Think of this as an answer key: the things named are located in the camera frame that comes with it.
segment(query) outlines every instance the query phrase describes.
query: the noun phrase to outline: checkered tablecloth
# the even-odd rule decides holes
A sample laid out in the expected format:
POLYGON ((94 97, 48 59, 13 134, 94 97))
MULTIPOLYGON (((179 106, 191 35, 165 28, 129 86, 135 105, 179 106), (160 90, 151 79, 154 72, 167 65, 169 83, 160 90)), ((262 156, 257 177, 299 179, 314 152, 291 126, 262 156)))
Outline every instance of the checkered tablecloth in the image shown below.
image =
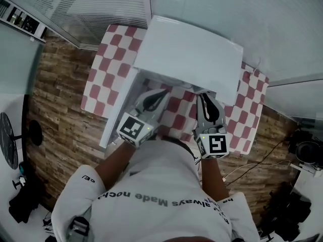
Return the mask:
MULTIPOLYGON (((127 77, 146 30, 110 25, 94 59, 84 90, 81 108, 108 118, 119 90, 127 77)), ((253 143, 269 79, 259 70, 242 63, 234 106, 224 105, 230 151, 248 154, 253 143)), ((195 143, 196 95, 180 87, 146 80, 147 89, 168 89, 170 100, 159 132, 195 143)))

